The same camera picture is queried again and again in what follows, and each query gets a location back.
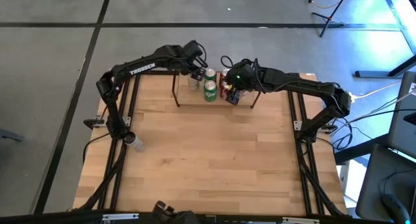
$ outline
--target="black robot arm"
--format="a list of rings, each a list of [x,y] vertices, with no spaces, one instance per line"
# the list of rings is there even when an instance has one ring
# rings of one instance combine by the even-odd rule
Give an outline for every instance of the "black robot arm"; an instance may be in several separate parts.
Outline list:
[[[201,59],[200,56],[203,52],[200,47],[203,49],[195,40],[190,41],[183,47],[180,45],[164,45],[149,56],[115,65],[110,71],[104,73],[96,85],[109,111],[106,125],[112,138],[124,139],[128,133],[116,104],[123,83],[134,75],[139,75],[154,68],[180,71],[183,75],[190,73],[193,79],[200,81],[205,75],[204,68],[207,67],[205,63],[206,54],[205,59]]]
[[[333,118],[343,118],[350,113],[351,97],[337,83],[317,82],[302,79],[297,73],[284,73],[278,69],[264,68],[258,64],[244,59],[232,66],[226,75],[225,81],[232,85],[228,101],[236,104],[233,92],[239,90],[259,92],[279,92],[282,90],[303,93],[320,97],[326,107],[314,118],[302,122],[299,131],[303,141],[315,142],[318,130]]]

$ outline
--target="red soda can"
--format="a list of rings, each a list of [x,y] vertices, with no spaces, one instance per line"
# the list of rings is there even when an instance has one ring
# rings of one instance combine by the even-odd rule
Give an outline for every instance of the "red soda can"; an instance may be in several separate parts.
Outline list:
[[[220,73],[220,84],[224,81],[226,78],[227,72],[229,71],[229,68],[224,68]]]
[[[223,100],[227,99],[228,92],[231,89],[231,85],[228,85],[226,81],[222,81],[220,85],[220,97]]]

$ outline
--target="green soda can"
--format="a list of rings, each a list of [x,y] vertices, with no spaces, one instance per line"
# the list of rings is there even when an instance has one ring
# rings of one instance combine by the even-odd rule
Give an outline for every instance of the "green soda can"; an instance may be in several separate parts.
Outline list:
[[[214,69],[211,69],[211,68],[207,69],[207,72],[205,72],[205,80],[216,82],[216,72]]]
[[[203,98],[206,101],[213,102],[216,99],[216,82],[205,81],[203,85]]]

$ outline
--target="tripod stand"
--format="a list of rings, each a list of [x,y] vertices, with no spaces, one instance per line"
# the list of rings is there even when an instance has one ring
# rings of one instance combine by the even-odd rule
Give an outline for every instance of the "tripod stand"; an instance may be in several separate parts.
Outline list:
[[[340,1],[339,1],[339,3],[338,3],[338,5],[337,5],[337,7],[335,7],[335,10],[333,10],[333,12],[332,12],[332,14],[331,14],[331,16],[330,16],[330,17],[328,17],[328,16],[323,16],[323,15],[318,14],[318,13],[316,13],[316,12],[312,12],[312,15],[319,16],[319,17],[321,17],[322,19],[325,19],[325,20],[326,20],[326,21],[325,21],[325,26],[324,26],[324,28],[323,28],[322,32],[320,32],[319,37],[322,37],[322,36],[324,35],[325,30],[328,28],[328,26],[330,25],[330,23],[332,23],[332,25],[335,25],[335,24],[336,24],[336,25],[337,25],[337,26],[339,26],[339,27],[344,26],[344,23],[342,23],[342,22],[337,22],[337,21],[332,20],[333,15],[336,13],[336,11],[338,10],[339,6],[341,6],[341,3],[343,3],[343,1],[344,1],[344,0],[340,0]]]

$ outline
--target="wooden tabletop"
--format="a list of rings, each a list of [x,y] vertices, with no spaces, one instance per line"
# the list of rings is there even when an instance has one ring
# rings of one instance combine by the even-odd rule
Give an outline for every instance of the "wooden tabletop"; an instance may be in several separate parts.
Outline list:
[[[316,79],[314,74],[301,77]],[[195,95],[185,80],[177,84],[180,103]],[[172,76],[140,78],[131,130],[146,149],[127,150],[117,210],[151,212],[161,200],[177,211],[204,214],[305,215],[287,92],[261,95],[251,109],[246,103],[256,93],[233,106],[223,100],[207,105],[200,92],[199,101],[176,107],[171,89]],[[322,110],[319,98],[304,98],[310,118]],[[101,103],[98,113],[103,109]],[[105,127],[94,129],[91,138],[106,132]],[[319,137],[329,140],[322,133]],[[90,144],[74,207],[102,181],[110,144],[109,136]],[[313,148],[321,186],[346,212],[331,146],[318,140]],[[311,185],[309,193],[317,213]]]

